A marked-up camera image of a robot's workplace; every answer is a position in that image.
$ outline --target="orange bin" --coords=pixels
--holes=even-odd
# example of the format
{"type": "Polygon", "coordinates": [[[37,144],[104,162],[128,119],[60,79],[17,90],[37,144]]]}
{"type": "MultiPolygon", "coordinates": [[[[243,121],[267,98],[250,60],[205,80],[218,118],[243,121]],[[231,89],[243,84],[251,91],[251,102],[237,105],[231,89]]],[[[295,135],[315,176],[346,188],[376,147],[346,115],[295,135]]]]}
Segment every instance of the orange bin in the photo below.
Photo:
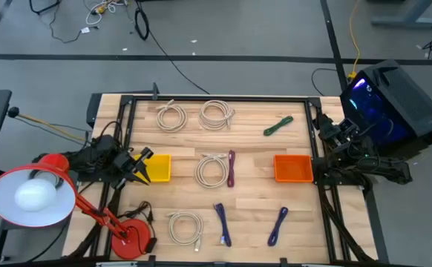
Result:
{"type": "Polygon", "coordinates": [[[312,158],[309,155],[274,155],[277,182],[313,182],[312,158]]]}

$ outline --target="yellow container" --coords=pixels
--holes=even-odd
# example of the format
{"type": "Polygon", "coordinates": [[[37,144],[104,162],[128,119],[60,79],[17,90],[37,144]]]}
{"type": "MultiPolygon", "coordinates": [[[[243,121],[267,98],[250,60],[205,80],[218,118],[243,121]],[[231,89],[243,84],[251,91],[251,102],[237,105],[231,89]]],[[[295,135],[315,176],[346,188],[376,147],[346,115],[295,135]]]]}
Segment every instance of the yellow container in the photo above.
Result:
{"type": "MultiPolygon", "coordinates": [[[[136,155],[134,158],[139,159],[140,155],[136,155]]],[[[171,155],[155,154],[143,162],[147,165],[147,174],[151,182],[170,182],[171,155]]],[[[141,173],[137,173],[137,177],[145,179],[141,173]]]]}

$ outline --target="red desk lamp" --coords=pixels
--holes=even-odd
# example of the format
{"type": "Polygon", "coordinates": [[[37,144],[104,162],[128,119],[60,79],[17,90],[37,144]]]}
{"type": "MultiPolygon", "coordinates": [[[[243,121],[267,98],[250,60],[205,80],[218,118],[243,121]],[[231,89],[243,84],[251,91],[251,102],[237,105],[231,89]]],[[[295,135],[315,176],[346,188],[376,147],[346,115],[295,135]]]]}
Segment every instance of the red desk lamp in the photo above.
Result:
{"type": "Polygon", "coordinates": [[[125,260],[144,254],[150,230],[141,220],[120,222],[107,208],[99,211],[78,194],[68,176],[69,162],[61,154],[48,154],[38,163],[14,168],[0,176],[0,217],[25,227],[53,225],[77,205],[112,232],[112,249],[125,260]]]}

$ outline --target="concrete floor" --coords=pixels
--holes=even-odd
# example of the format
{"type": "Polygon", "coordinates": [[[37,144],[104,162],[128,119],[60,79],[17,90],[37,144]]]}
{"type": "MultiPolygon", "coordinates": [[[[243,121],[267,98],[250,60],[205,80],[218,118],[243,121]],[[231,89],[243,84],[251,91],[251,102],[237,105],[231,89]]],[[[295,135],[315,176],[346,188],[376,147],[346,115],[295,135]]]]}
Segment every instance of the concrete floor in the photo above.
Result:
{"type": "MultiPolygon", "coordinates": [[[[372,27],[369,21],[373,15],[403,13],[412,1],[360,2],[354,30],[362,58],[424,59],[424,51],[416,45],[430,41],[432,30],[372,27]]],[[[52,1],[36,0],[36,8],[48,2],[52,1]]],[[[0,0],[0,9],[4,3],[0,0]]],[[[348,30],[354,3],[329,0],[344,58],[355,56],[348,30]]],[[[171,55],[333,56],[319,1],[174,0],[143,5],[154,35],[171,55]]],[[[131,17],[133,8],[128,11],[131,17]]],[[[81,1],[63,0],[53,24],[55,34],[73,38],[85,27],[86,13],[81,1]]],[[[426,16],[432,16],[432,6],[426,16]]],[[[99,30],[81,35],[70,44],[50,37],[51,19],[52,13],[39,18],[30,12],[27,1],[14,0],[0,23],[0,54],[162,55],[152,40],[138,39],[123,7],[117,7],[115,14],[106,13],[99,30]]],[[[176,64],[190,79],[215,94],[267,94],[270,90],[277,95],[317,95],[310,74],[317,67],[334,68],[284,62],[176,64]]],[[[351,66],[344,67],[349,73],[351,66]]],[[[432,66],[404,68],[432,97],[432,66]]],[[[49,122],[81,128],[88,128],[85,111],[91,93],[148,90],[152,82],[162,93],[199,93],[169,62],[0,60],[0,89],[12,90],[12,106],[49,122]]],[[[315,83],[328,96],[340,94],[335,73],[317,73],[315,83]]],[[[72,142],[6,119],[0,134],[0,169],[26,164],[40,153],[78,148],[72,142]]],[[[432,147],[412,159],[410,166],[414,178],[411,184],[381,181],[375,185],[384,238],[392,263],[432,266],[432,147]]],[[[5,253],[15,261],[27,260],[58,232],[59,228],[13,231],[5,253]],[[32,240],[28,246],[23,243],[25,236],[32,240]]],[[[41,259],[57,258],[63,242],[61,238],[41,259]]]]}

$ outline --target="wooden tabletop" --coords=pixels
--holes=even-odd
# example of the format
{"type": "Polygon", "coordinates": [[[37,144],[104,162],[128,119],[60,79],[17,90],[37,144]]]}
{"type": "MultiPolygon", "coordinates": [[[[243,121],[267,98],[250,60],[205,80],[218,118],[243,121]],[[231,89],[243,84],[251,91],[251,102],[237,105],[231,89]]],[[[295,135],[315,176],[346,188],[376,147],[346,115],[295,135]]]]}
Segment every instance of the wooden tabletop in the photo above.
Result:
{"type": "MultiPolygon", "coordinates": [[[[104,94],[94,126],[93,136],[117,117],[119,94],[104,94]]],[[[338,97],[321,97],[322,109],[335,122],[343,117],[338,97]]],[[[277,263],[286,257],[289,263],[328,263],[323,221],[317,188],[310,183],[276,183],[273,175],[275,154],[311,154],[304,106],[294,102],[229,102],[235,110],[231,128],[220,131],[203,129],[198,113],[203,102],[179,102],[188,114],[188,123],[177,133],[161,131],[156,122],[157,107],[165,102],[139,101],[131,135],[131,147],[139,153],[145,146],[156,154],[171,154],[171,181],[152,183],[150,186],[128,183],[120,198],[119,214],[135,209],[141,201],[149,201],[154,209],[154,228],[158,238],[153,253],[162,261],[225,261],[277,263]],[[263,130],[291,115],[294,122],[282,127],[272,136],[263,130]],[[203,188],[194,179],[196,164],[202,154],[236,152],[235,187],[203,188]],[[220,244],[220,220],[213,204],[221,202],[226,210],[232,247],[220,244]],[[282,223],[278,243],[267,246],[282,206],[289,214],[282,223]],[[180,246],[168,235],[168,213],[187,210],[198,213],[204,221],[202,246],[194,252],[193,246],[180,246]]],[[[218,110],[208,109],[209,116],[220,116],[218,110]]],[[[177,114],[169,111],[165,122],[176,121],[177,114]]],[[[113,127],[106,130],[114,132],[113,127]]],[[[218,179],[221,170],[209,165],[205,171],[209,179],[218,179]]],[[[373,234],[362,192],[356,186],[339,186],[341,208],[345,225],[359,245],[371,257],[377,258],[373,234]]],[[[102,184],[92,185],[83,196],[99,205],[102,184]]],[[[89,216],[77,208],[73,212],[62,254],[71,253],[94,225],[89,216]]],[[[178,221],[176,232],[187,237],[194,230],[193,222],[178,221]]],[[[334,226],[336,252],[341,258],[338,233],[334,226]]],[[[106,229],[102,231],[98,254],[103,253],[106,229]]],[[[138,260],[146,260],[144,255],[138,260]]],[[[112,253],[111,259],[118,259],[112,253]]]]}

